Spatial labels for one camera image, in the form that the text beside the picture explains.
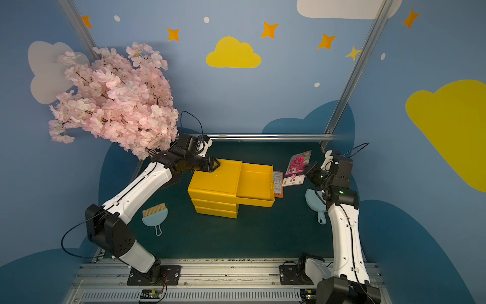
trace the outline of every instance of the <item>small brush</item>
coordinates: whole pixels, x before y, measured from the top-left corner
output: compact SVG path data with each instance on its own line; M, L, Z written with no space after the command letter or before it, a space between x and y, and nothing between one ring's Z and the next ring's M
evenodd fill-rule
M147 226L155 227L155 234L161 236L162 229L160 228L160 224L167 218L167 214L169 214L169 209L167 209L165 203L161 203L147 210L143 210L142 222Z
M161 203L157 206L154 206L152 208L149 208L147 210L142 211L143 217L149 216L154 214L155 212L159 212L165 209L165 203Z

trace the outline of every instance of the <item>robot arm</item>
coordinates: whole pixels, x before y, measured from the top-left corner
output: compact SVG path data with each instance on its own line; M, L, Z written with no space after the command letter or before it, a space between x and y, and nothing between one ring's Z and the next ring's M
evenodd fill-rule
M220 163L206 156L212 140L203 135L200 140L180 134L169 150L153 155L152 162L133 182L102 206L92 204L86 210L88 239L112 253L140 273L147 273L151 281L159 277L159 263L127 226L140 207L161 187L180 180L184 171L214 172Z
M379 289L370 286L361 253L358 195L349 189L352 167L352 159L341 156L338 151L327 151L322 166L316 162L304 168L305 176L320 188L326 201L334 246L330 277L326 271L316 275L319 272L316 261L306 260L305 272L317 284L317 303L368 303L371 299L369 303L379 304L381 301Z

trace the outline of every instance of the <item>black mounting plate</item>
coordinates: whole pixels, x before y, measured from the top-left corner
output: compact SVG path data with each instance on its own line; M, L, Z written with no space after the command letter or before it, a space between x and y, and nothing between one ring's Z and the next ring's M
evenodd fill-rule
M280 270L280 284L281 285L313 285L305 283L299 279L297 274L297 265L284 264L278 267Z
M181 266L180 265L160 265L160 273L165 274L167 276L167 281L165 285L167 286L175 286L179 283L179 275L181 273ZM128 276L128 281L126 284L128 286L162 286L164 285L164 279L162 278L155 284L150 284L149 276L146 273L140 273L135 268L130 270L130 275Z

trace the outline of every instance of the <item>stacked yellow drawers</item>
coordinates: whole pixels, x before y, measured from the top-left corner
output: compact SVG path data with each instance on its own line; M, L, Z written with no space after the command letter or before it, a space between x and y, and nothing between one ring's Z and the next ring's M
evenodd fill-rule
M212 173L194 172L188 192L197 213L236 218L240 204L273 205L272 166L219 162L221 166Z

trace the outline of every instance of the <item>painted cloud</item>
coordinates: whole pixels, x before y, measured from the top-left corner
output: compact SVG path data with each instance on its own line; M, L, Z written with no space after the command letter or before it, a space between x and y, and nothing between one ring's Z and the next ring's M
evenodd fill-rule
M393 16L402 0L393 0L388 18ZM309 18L374 19L382 0L297 0L297 11Z
M66 51L73 52L72 48L62 42L52 45L44 41L36 41L29 47L29 65L35 75L31 82L31 92L43 105L53 103L57 100L57 94L73 86L70 80L64 78L66 67L57 62L57 57ZM76 52L76 55L81 55L77 58L79 63L89 63L83 53Z

